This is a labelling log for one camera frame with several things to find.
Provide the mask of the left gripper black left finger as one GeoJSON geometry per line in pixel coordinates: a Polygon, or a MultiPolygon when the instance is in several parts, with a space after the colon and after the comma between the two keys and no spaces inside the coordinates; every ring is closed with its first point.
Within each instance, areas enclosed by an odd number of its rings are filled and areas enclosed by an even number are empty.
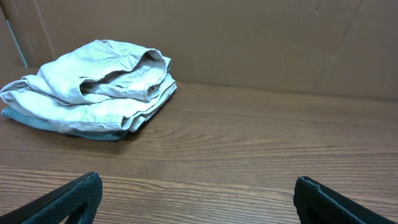
{"type": "Polygon", "coordinates": [[[1,216],[1,223],[92,224],[103,195],[99,174],[89,172],[1,216]]]}

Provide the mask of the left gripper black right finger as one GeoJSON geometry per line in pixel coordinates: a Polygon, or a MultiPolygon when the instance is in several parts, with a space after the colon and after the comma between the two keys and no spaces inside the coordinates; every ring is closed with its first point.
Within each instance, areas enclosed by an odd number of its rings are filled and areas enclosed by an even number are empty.
{"type": "Polygon", "coordinates": [[[301,224],[396,224],[307,176],[297,179],[293,202],[301,224]]]}

